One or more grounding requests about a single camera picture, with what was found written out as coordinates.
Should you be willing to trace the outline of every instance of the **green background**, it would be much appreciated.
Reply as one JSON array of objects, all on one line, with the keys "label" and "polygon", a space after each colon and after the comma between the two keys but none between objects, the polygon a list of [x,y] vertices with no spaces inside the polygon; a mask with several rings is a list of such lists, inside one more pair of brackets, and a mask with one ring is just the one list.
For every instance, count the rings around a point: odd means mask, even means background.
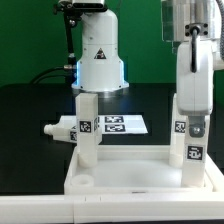
[{"label": "green background", "polygon": [[[160,0],[107,0],[119,18],[119,56],[130,83],[174,83],[176,56],[162,42]],[[62,14],[57,0],[2,1],[0,7],[0,86],[28,83],[35,75],[67,63]],[[81,27],[73,30],[81,56]],[[224,104],[224,73],[214,76],[215,98]]]}]

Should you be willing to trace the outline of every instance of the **white plastic block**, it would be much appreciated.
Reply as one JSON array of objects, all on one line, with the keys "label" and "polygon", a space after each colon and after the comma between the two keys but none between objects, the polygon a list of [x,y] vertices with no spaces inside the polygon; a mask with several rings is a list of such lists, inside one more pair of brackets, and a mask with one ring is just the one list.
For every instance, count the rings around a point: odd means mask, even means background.
[{"label": "white plastic block", "polygon": [[176,168],[183,165],[186,116],[180,115],[177,109],[177,96],[173,98],[172,129],[169,164]]},{"label": "white plastic block", "polygon": [[97,165],[98,96],[81,93],[76,97],[77,148],[79,164],[89,168]]},{"label": "white plastic block", "polygon": [[98,118],[97,94],[81,93],[76,97],[77,120],[93,121]]},{"label": "white plastic block", "polygon": [[203,187],[205,177],[205,162],[208,146],[210,116],[205,117],[205,135],[202,138],[192,138],[189,134],[189,123],[185,134],[185,152],[182,168],[182,186]]}]

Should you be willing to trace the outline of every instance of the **black tabletop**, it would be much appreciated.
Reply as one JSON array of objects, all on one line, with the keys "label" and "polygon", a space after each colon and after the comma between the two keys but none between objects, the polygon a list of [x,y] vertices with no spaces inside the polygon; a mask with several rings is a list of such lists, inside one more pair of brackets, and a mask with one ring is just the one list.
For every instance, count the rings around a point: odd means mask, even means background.
[{"label": "black tabletop", "polygon": [[[174,84],[133,84],[125,95],[99,98],[99,115],[142,115],[149,132],[107,135],[101,144],[169,145],[174,93]],[[62,115],[75,115],[75,97],[71,88],[62,84],[18,84],[0,89],[0,195],[64,193],[75,145],[53,141],[43,128],[58,123]],[[222,171],[223,124],[224,108],[214,103],[208,151]]]}]

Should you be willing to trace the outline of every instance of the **white plastic part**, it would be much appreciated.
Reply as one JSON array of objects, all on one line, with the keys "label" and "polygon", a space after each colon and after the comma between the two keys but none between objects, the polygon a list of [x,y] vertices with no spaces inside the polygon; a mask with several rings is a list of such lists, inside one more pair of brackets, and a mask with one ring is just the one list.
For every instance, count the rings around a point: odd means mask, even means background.
[{"label": "white plastic part", "polygon": [[181,115],[206,116],[213,109],[213,54],[212,42],[198,44],[196,73],[190,71],[189,43],[182,43],[177,56],[177,105]]},{"label": "white plastic part", "polygon": [[105,13],[83,15],[83,55],[77,63],[74,89],[89,92],[112,92],[128,87],[124,63],[118,56],[118,21]]},{"label": "white plastic part", "polygon": [[62,116],[56,125],[46,125],[44,133],[53,136],[56,141],[77,142],[76,118],[72,116]]},{"label": "white plastic part", "polygon": [[184,140],[186,132],[186,116],[180,115],[177,109],[177,95],[173,98],[170,166],[182,168],[184,154]]},{"label": "white plastic part", "polygon": [[181,181],[184,187],[204,186],[209,126],[210,116],[206,116],[204,136],[202,138],[193,138],[189,134],[189,122],[187,119]]},{"label": "white plastic part", "polygon": [[93,187],[94,178],[90,175],[77,175],[72,178],[71,185],[73,187]]},{"label": "white plastic part", "polygon": [[77,148],[82,167],[97,165],[98,95],[81,93],[76,97]]}]

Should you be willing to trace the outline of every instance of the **white platform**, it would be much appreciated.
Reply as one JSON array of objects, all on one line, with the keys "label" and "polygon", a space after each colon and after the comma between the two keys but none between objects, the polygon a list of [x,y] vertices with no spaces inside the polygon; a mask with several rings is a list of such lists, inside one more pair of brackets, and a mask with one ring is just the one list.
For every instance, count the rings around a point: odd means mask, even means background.
[{"label": "white platform", "polygon": [[78,165],[72,157],[65,194],[193,192],[213,190],[206,175],[203,188],[181,187],[182,171],[169,165],[169,146],[99,146],[98,164]]}]

